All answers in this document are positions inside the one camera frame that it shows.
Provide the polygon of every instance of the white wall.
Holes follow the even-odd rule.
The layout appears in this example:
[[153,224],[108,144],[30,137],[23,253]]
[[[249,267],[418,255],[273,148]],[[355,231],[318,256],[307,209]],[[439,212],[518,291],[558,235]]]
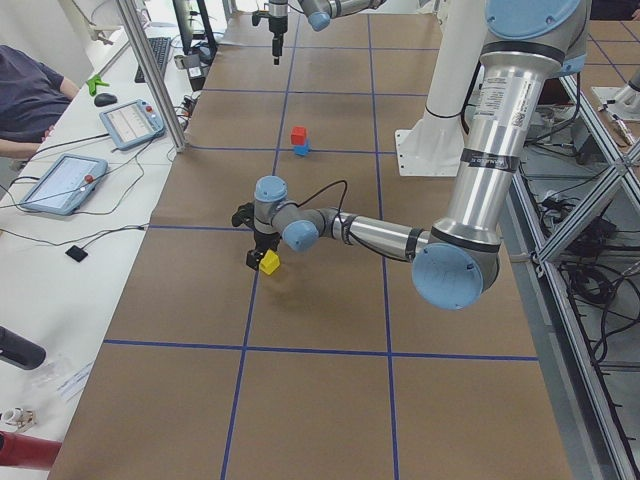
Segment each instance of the white wall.
[[79,85],[93,70],[58,0],[0,0],[0,43],[24,51]]

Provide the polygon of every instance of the robotic arm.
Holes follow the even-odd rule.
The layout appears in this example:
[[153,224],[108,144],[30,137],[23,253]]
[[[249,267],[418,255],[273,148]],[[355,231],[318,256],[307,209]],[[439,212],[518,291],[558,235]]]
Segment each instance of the robotic arm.
[[[309,24],[316,31],[329,26],[332,18],[344,17],[358,13],[367,8],[376,9],[386,0],[298,0],[300,7],[309,20]],[[269,8],[266,11],[253,12],[252,23],[254,27],[260,24],[260,20],[266,18],[269,21],[269,31],[273,33],[271,53],[273,64],[280,65],[284,34],[288,30],[288,0],[269,0]]]
[[[334,17],[345,13],[337,7],[325,10],[332,3],[348,4],[353,13],[355,4],[363,9],[382,2],[300,3],[309,16],[321,11]],[[250,256],[257,262],[252,266],[257,268],[266,252],[266,239],[272,247],[275,240],[277,247],[282,237],[293,250],[304,251],[324,236],[410,262],[416,289],[438,307],[460,309],[476,302],[498,275],[498,216],[542,86],[548,78],[575,73],[584,65],[590,6],[590,0],[487,1],[480,100],[447,213],[430,232],[335,208],[302,210],[287,199],[282,179],[263,177],[255,201],[233,219],[234,225],[254,230],[257,248]]]

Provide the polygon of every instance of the dark shirt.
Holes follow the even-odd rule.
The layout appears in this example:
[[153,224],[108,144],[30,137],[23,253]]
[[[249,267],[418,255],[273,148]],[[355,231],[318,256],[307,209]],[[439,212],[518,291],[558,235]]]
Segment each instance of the dark shirt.
[[64,77],[24,53],[0,45],[0,138],[40,143],[69,105]]
[[631,20],[638,0],[593,0],[591,20]]

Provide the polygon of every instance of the metal pole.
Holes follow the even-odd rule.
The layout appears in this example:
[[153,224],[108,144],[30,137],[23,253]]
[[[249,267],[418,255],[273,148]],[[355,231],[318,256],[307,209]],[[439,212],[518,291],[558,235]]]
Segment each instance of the metal pole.
[[147,85],[149,85],[149,90],[151,90],[151,95],[153,95],[153,99],[155,100],[156,108],[160,111],[167,130],[169,130],[176,151],[181,152],[186,146],[184,132],[176,117],[173,103],[169,97],[169,92],[167,92],[167,87],[164,84],[164,79],[160,74],[158,65],[155,62],[147,36],[138,20],[138,13],[136,12],[133,0],[117,0],[116,4],[122,16],[124,29],[129,37],[129,43],[131,43],[133,53],[138,59],[138,63],[144,72]]
[[224,9],[225,20],[228,22],[231,16],[236,13],[238,7],[236,7],[235,0],[221,0],[222,8]]

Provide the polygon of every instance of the blue tape line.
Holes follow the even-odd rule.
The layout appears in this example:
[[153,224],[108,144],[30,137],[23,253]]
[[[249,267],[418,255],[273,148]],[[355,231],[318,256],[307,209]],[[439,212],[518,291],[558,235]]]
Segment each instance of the blue tape line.
[[[286,94],[286,90],[245,90],[242,88],[203,88],[203,92],[212,92],[212,93],[284,93]],[[325,91],[310,91],[310,90],[290,90],[288,93],[295,94],[304,94],[304,95],[371,95],[371,92],[325,92]],[[427,93],[376,93],[376,95],[381,97],[426,97]]]
[[217,345],[208,343],[157,342],[145,340],[105,339],[110,345],[169,348],[201,348],[210,350],[246,350],[247,352],[297,353],[302,355],[346,355],[357,357],[434,358],[441,360],[478,360],[496,362],[537,362],[538,357],[527,355],[474,355],[464,353],[383,352],[375,350],[340,350],[322,348],[265,347],[259,345]]
[[[382,207],[382,181],[380,170],[380,147],[378,141],[378,117],[376,112],[376,82],[373,65],[373,49],[371,43],[371,17],[367,15],[367,33],[369,40],[369,73],[371,75],[371,107],[373,113],[373,140],[376,151],[376,185],[378,189],[378,215],[380,219],[384,218],[384,209]],[[389,290],[387,283],[387,260],[380,259],[382,263],[382,286],[384,295],[384,316],[385,330],[387,335],[387,371],[389,373],[389,414],[391,417],[391,446],[393,453],[393,478],[400,480],[400,460],[398,455],[398,429],[397,429],[397,412],[396,412],[396,394],[395,381],[393,375],[393,344],[391,339],[391,313],[389,309]]]
[[103,343],[108,345],[127,345],[137,347],[169,347],[169,348],[201,348],[205,350],[242,350],[240,345],[214,345],[206,343],[180,343],[180,342],[147,342],[143,340],[117,340],[105,339]]
[[220,480],[225,480],[227,476],[227,468],[229,466],[229,455],[231,454],[233,431],[236,423],[236,414],[238,412],[238,400],[240,398],[240,388],[242,386],[242,374],[244,373],[244,361],[247,356],[247,344],[249,343],[249,332],[251,331],[253,307],[255,305],[257,290],[258,290],[258,272],[256,272],[253,276],[253,286],[251,288],[251,301],[249,302],[249,311],[247,312],[247,325],[245,327],[244,338],[242,340],[242,353],[240,354],[240,363],[238,365],[238,376],[236,378],[236,388],[233,393],[233,404],[231,406],[231,415],[229,417],[229,429],[227,430],[227,442],[224,448],[224,457],[222,460],[222,470],[220,471]]
[[[195,149],[195,150],[210,150],[210,151],[226,151],[226,150],[233,150],[233,151],[246,151],[246,152],[252,152],[252,151],[261,151],[261,152],[275,152],[276,150],[279,150],[281,152],[293,152],[293,148],[240,148],[240,147],[204,147],[201,145],[191,145],[191,148]],[[391,151],[381,151],[381,152],[374,152],[373,150],[369,151],[369,150],[331,150],[331,149],[313,149],[314,152],[321,152],[321,153],[339,153],[340,155],[343,154],[349,154],[349,153],[356,153],[356,154],[368,154],[368,155],[375,155],[376,153],[379,153],[381,155],[395,155],[396,152],[391,152]]]
[[638,36],[633,32],[633,30],[631,30],[629,27],[627,27],[627,26],[624,24],[624,22],[620,22],[620,25],[622,25],[622,26],[625,28],[625,30],[626,30],[627,32],[629,32],[633,38],[635,38],[635,41],[636,41],[636,42],[640,42],[640,37],[638,37]]
[[[222,45],[222,47],[234,47],[236,45]],[[264,49],[270,49],[271,46],[270,45],[241,45],[241,47],[244,48],[264,48]],[[404,47],[404,48],[399,48],[399,47],[375,47],[375,48],[370,48],[370,47],[322,47],[322,46],[317,46],[317,47],[312,47],[312,46],[302,46],[302,45],[295,45],[295,46],[285,46],[284,49],[285,50],[292,50],[292,49],[300,49],[300,50],[375,50],[375,51],[379,51],[379,50],[390,50],[390,51],[408,51],[408,52],[421,52],[421,51],[427,51],[427,52],[433,52],[433,51],[438,51],[438,48],[422,48],[422,47],[415,47],[415,48],[411,48],[411,47]]]
[[611,66],[613,67],[613,69],[616,71],[616,73],[618,74],[618,76],[622,79],[622,81],[626,81],[624,79],[624,75],[622,75],[622,73],[620,72],[620,70],[618,70],[618,67],[613,63],[613,61],[611,60],[611,58],[609,57],[609,55],[607,55],[607,53],[604,51],[604,49],[600,46],[600,44],[598,43],[597,40],[595,40],[591,34],[589,34],[589,37],[591,38],[591,40],[593,40],[593,43],[596,44],[596,47],[598,47],[598,50],[600,50],[600,52],[602,52],[602,54],[604,55],[604,57],[609,60],[609,63],[611,64]]
[[284,92],[284,105],[282,106],[282,116],[280,117],[280,131],[278,132],[278,140],[276,143],[276,154],[273,158],[273,168],[271,174],[275,175],[278,170],[278,160],[280,159],[280,145],[282,143],[282,132],[284,131],[284,119],[287,116],[287,105],[289,103],[289,93],[291,88],[291,78],[293,77],[293,64],[296,59],[296,47],[298,45],[298,33],[300,32],[300,18],[298,15],[298,22],[296,23],[296,35],[293,39],[293,50],[291,51],[291,65],[289,65],[289,77],[287,78],[287,88]]
[[207,227],[204,225],[149,225],[154,230],[209,230],[213,232],[251,232],[250,228]]

